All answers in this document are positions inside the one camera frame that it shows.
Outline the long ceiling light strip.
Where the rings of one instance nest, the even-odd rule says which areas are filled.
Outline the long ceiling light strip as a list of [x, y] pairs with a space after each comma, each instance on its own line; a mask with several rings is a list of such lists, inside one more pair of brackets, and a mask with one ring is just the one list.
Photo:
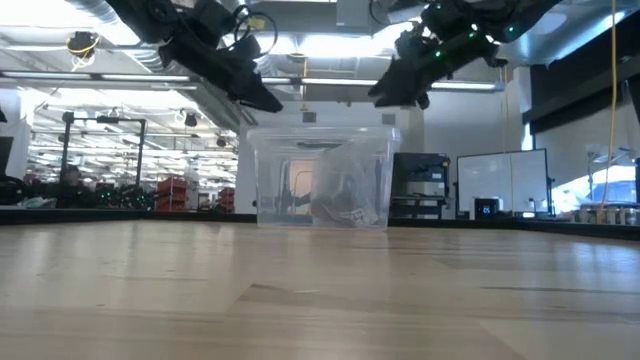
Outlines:
[[[106, 82], [138, 82], [158, 84], [196, 84], [202, 79], [186, 75], [152, 75], [152, 74], [117, 74], [117, 73], [76, 73], [76, 72], [36, 72], [0, 70], [0, 78], [13, 80], [43, 81], [106, 81]], [[265, 85], [304, 85], [304, 86], [345, 86], [372, 87], [375, 80], [304, 78], [304, 77], [263, 77]], [[440, 81], [431, 85], [437, 91], [469, 91], [495, 92], [504, 89], [502, 83]]]

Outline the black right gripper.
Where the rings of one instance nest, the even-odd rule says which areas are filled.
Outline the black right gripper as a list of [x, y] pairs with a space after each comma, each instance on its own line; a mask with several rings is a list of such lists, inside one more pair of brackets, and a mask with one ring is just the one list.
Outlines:
[[426, 110], [435, 75], [452, 75], [479, 58], [491, 68], [508, 64], [497, 56], [497, 42], [463, 0], [428, 0], [420, 21], [401, 34], [395, 48], [397, 55], [368, 92], [376, 108]]

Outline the brown elastic bandage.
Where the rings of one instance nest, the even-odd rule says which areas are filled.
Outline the brown elastic bandage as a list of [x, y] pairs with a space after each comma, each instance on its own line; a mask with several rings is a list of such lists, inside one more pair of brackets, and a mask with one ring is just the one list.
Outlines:
[[375, 222], [362, 171], [327, 170], [316, 174], [311, 215], [326, 226], [364, 228]]

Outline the red tool cart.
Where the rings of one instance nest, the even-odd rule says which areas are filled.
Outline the red tool cart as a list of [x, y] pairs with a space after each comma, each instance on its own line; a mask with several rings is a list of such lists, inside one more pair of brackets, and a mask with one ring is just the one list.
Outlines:
[[158, 212], [183, 212], [187, 210], [187, 181], [170, 176], [157, 184], [155, 210]]
[[216, 210], [225, 214], [233, 214], [235, 212], [234, 188], [225, 187], [218, 192], [216, 200]]

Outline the whiteboard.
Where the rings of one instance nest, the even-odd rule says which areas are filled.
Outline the whiteboard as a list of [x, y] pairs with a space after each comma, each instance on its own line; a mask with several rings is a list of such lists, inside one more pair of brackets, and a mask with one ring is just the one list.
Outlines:
[[545, 149], [457, 158], [457, 212], [471, 212], [474, 198], [499, 198], [504, 211], [549, 214]]

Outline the clear plastic storage box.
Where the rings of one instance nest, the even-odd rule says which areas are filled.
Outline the clear plastic storage box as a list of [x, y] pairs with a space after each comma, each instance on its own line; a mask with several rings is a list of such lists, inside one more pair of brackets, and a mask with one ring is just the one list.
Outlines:
[[[254, 151], [256, 211], [260, 226], [327, 227], [384, 231], [388, 226], [394, 155], [402, 137], [394, 127], [254, 128], [247, 140]], [[367, 169], [373, 175], [374, 227], [321, 226], [310, 213], [314, 160], [323, 150], [349, 142], [371, 147]]]

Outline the black gantry stand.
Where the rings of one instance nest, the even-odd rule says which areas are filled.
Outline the black gantry stand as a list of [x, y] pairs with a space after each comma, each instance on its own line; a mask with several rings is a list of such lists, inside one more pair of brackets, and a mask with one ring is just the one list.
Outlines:
[[69, 169], [67, 161], [69, 142], [71, 137], [71, 126], [76, 121], [95, 121], [98, 124], [118, 124], [120, 122], [129, 122], [138, 123], [140, 125], [140, 130], [138, 133], [139, 140], [135, 185], [130, 190], [121, 193], [119, 202], [119, 205], [123, 209], [135, 209], [135, 203], [139, 200], [139, 196], [136, 195], [136, 192], [140, 190], [143, 148], [144, 142], [146, 140], [147, 121], [140, 118], [128, 119], [105, 115], [100, 115], [97, 117], [77, 117], [74, 112], [64, 112], [62, 115], [62, 120], [65, 124], [65, 129], [63, 133], [61, 171], [59, 176], [60, 191], [58, 194], [58, 199], [56, 200], [56, 209], [65, 209], [70, 204], [69, 200], [66, 198], [66, 191], [70, 188], [67, 181], [67, 172]]

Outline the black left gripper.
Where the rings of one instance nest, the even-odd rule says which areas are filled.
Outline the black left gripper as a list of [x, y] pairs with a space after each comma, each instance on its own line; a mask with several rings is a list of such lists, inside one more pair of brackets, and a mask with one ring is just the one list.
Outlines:
[[277, 113], [281, 102], [262, 85], [254, 59], [260, 45], [252, 35], [222, 46], [224, 35], [233, 32], [237, 14], [215, 0], [196, 0], [191, 8], [177, 11], [172, 34], [159, 47], [165, 65], [176, 62], [225, 91], [231, 100], [257, 110]]

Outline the person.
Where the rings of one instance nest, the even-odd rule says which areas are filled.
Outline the person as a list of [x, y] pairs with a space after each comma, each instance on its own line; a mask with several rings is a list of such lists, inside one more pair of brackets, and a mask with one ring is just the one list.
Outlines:
[[80, 206], [84, 185], [81, 172], [76, 165], [67, 164], [60, 183], [58, 206], [60, 208], [77, 208]]

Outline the clear plastic bag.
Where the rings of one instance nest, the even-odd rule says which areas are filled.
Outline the clear plastic bag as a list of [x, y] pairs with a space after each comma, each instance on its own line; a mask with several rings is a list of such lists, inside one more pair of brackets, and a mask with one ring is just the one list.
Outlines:
[[310, 213], [321, 226], [369, 228], [375, 209], [373, 175], [367, 169], [371, 147], [349, 142], [323, 150], [314, 160]]

